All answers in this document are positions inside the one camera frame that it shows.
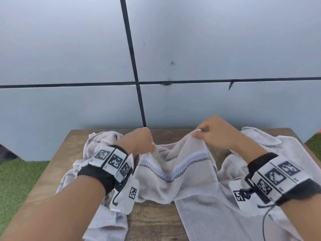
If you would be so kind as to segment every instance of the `table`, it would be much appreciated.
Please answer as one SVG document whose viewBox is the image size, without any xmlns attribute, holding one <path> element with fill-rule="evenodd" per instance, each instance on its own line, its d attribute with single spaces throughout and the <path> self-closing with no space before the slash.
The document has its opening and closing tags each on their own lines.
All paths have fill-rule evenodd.
<svg viewBox="0 0 321 241">
<path fill-rule="evenodd" d="M 26 201 L 10 222 L 3 237 L 17 230 L 27 221 L 38 205 L 54 196 L 63 175 L 72 168 L 72 164 L 76 159 L 82 158 L 83 147 L 88 139 L 88 135 L 93 132 L 99 133 L 110 130 L 115 130 L 121 134 L 132 131 L 130 129 L 71 130 L 34 188 L 30 191 Z M 155 144 L 169 144 L 179 141 L 191 131 L 192 129 L 152 129 L 151 133 Z M 293 136 L 303 144 L 289 128 L 265 129 L 263 131 L 273 136 Z M 318 166 L 321 167 L 321 162 L 317 157 L 307 146 L 304 144 L 303 146 Z M 223 160 L 230 154 L 229 151 L 211 146 L 208 147 L 216 160 L 218 169 L 220 169 Z M 132 213 L 128 216 L 128 225 L 129 231 L 126 236 L 128 241 L 188 241 L 174 202 L 169 205 L 161 205 L 152 201 L 135 203 Z"/>
</svg>

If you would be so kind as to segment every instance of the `white plastic panel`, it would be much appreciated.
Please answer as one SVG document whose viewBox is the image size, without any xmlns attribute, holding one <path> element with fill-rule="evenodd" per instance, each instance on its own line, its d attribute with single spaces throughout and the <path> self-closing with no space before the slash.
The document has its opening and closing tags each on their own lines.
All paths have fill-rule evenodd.
<svg viewBox="0 0 321 241">
<path fill-rule="evenodd" d="M 321 0 L 126 0 L 139 81 L 321 76 Z"/>
<path fill-rule="evenodd" d="M 0 85 L 128 81 L 120 0 L 0 0 Z"/>
<path fill-rule="evenodd" d="M 321 81 L 141 85 L 146 124 L 194 128 L 219 114 L 237 127 L 291 128 L 303 140 L 321 129 Z"/>
<path fill-rule="evenodd" d="M 142 127 L 135 85 L 0 89 L 0 144 L 48 161 L 72 129 Z"/>
</svg>

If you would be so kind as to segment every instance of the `green carpet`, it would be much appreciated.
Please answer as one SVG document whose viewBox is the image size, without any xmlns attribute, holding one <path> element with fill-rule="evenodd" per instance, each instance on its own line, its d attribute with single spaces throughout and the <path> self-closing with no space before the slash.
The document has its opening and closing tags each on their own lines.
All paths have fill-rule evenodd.
<svg viewBox="0 0 321 241">
<path fill-rule="evenodd" d="M 321 134 L 306 145 L 321 160 Z M 20 158 L 0 163 L 0 236 L 25 201 L 49 162 L 24 162 Z"/>
</svg>

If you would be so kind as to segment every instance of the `person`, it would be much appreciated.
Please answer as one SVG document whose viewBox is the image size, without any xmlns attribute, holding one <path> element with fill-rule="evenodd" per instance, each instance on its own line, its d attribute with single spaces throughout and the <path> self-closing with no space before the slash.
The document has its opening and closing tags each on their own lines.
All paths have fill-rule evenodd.
<svg viewBox="0 0 321 241">
<path fill-rule="evenodd" d="M 259 144 L 218 116 L 203 121 L 197 129 L 202 129 L 202 132 L 194 132 L 195 138 L 212 146 L 234 150 L 247 163 L 267 153 Z M 115 144 L 128 154 L 152 152 L 155 147 L 148 128 L 136 129 Z M 79 241 L 106 194 L 104 186 L 96 178 L 80 175 L 39 206 L 23 227 L 2 241 Z M 291 199 L 281 208 L 305 241 L 320 239 L 320 194 L 304 200 Z"/>
</svg>

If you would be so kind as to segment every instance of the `cloth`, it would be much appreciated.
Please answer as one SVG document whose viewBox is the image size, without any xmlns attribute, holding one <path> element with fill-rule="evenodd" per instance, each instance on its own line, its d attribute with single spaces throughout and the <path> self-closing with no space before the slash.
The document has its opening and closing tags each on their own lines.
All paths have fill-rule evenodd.
<svg viewBox="0 0 321 241">
<path fill-rule="evenodd" d="M 259 143 L 268 152 L 283 155 L 321 184 L 321 170 L 294 137 L 273 137 L 263 131 L 245 127 L 242 133 Z M 176 200 L 175 204 L 190 241 L 196 240 L 263 240 L 262 221 L 267 209 L 259 215 L 245 217 L 239 210 L 229 182 L 248 174 L 247 163 L 235 152 L 229 155 L 217 172 L 218 191 Z M 266 240 L 302 240 L 280 207 L 275 207 L 265 219 Z"/>
<path fill-rule="evenodd" d="M 218 189 L 216 164 L 203 140 L 192 133 L 179 142 L 158 145 L 143 154 L 134 172 L 139 181 L 138 202 L 152 200 L 169 204 L 195 194 L 215 195 Z"/>
<path fill-rule="evenodd" d="M 62 178 L 56 191 L 58 193 L 65 186 L 70 184 L 77 176 L 81 165 L 87 162 L 94 152 L 100 150 L 103 146 L 111 145 L 122 137 L 121 134 L 110 131 L 102 133 L 93 133 L 89 135 L 84 150 L 83 159 L 76 160 L 73 168 L 70 169 Z M 84 240 L 88 241 L 124 241 L 128 230 L 127 217 L 125 214 L 111 211 L 108 206 L 114 192 L 108 194 L 99 205 L 94 218 L 86 230 Z"/>
</svg>

